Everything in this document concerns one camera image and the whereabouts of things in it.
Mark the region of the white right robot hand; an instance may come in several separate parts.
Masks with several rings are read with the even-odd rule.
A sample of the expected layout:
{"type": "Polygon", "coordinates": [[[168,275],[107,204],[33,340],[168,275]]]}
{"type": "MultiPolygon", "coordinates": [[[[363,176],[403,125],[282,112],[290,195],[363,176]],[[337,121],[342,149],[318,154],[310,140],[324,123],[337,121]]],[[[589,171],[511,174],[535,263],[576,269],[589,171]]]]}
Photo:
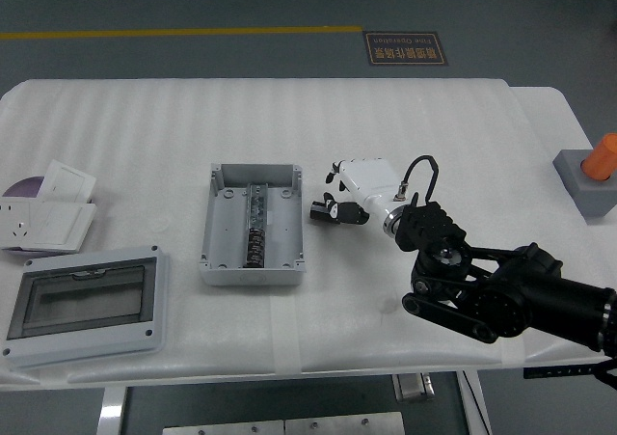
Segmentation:
{"type": "Polygon", "coordinates": [[[334,163],[326,183],[339,180],[339,191],[347,191],[351,202],[336,203],[326,197],[326,207],[332,218],[343,223],[362,225],[374,217],[383,224],[385,232],[393,232],[407,198],[408,184],[399,178],[387,160],[382,158],[343,160],[334,163]]]}

